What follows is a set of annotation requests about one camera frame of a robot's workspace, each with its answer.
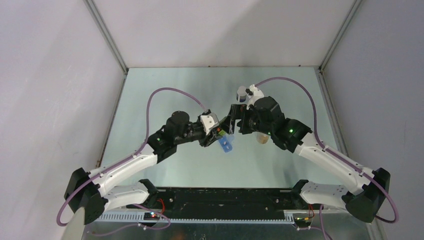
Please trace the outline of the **blue pill organizer box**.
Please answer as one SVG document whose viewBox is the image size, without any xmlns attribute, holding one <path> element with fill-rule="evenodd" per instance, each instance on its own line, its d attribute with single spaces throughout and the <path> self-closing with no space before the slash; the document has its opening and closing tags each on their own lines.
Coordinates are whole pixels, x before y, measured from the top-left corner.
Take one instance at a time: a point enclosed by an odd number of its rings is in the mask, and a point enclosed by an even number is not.
<svg viewBox="0 0 424 240">
<path fill-rule="evenodd" d="M 218 140 L 222 150 L 225 153 L 229 153 L 233 150 L 232 141 L 235 139 L 233 134 L 225 134 L 222 138 Z"/>
</svg>

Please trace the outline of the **clear amber pill bottle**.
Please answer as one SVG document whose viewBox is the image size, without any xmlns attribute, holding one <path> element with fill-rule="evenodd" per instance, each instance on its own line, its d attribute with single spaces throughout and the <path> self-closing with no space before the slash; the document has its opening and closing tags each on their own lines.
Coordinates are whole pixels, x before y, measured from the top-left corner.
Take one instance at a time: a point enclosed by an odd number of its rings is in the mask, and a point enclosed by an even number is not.
<svg viewBox="0 0 424 240">
<path fill-rule="evenodd" d="M 256 133 L 256 140 L 259 144 L 266 144 L 270 139 L 270 136 L 265 133 L 257 132 Z"/>
</svg>

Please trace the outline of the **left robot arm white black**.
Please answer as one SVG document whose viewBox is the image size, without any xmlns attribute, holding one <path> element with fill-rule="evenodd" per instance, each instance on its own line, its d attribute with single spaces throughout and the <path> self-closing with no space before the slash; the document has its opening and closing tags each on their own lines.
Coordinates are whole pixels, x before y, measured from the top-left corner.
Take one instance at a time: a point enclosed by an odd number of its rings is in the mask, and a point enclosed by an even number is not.
<svg viewBox="0 0 424 240">
<path fill-rule="evenodd" d="M 131 186 L 121 183 L 169 158 L 176 153 L 178 145 L 197 141 L 201 147 L 208 147 L 223 137 L 222 132 L 231 134 L 233 131 L 234 124 L 229 116 L 218 120 L 208 110 L 191 122 L 186 112 L 176 111 L 132 155 L 109 166 L 90 171 L 82 167 L 75 170 L 64 194 L 64 204 L 73 212 L 84 208 L 84 225 L 109 210 L 127 205 L 142 204 L 145 208 L 153 208 L 158 202 L 158 191 L 148 179 Z"/>
</svg>

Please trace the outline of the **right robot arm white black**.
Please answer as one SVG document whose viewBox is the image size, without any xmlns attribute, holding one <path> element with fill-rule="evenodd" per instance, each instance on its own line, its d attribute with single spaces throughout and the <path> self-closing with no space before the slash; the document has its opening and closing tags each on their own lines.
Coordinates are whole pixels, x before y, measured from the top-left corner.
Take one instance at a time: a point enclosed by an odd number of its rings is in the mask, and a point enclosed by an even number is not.
<svg viewBox="0 0 424 240">
<path fill-rule="evenodd" d="M 340 185 L 320 185 L 299 180 L 290 196 L 291 204 L 297 209 L 324 204 L 345 209 L 358 220 L 371 223 L 387 197 L 391 178 L 387 170 L 382 167 L 372 170 L 324 144 L 310 127 L 286 118 L 270 96 L 250 106 L 232 104 L 220 127 L 228 134 L 233 134 L 235 127 L 243 135 L 266 134 L 280 149 L 313 162 L 340 181 Z"/>
</svg>

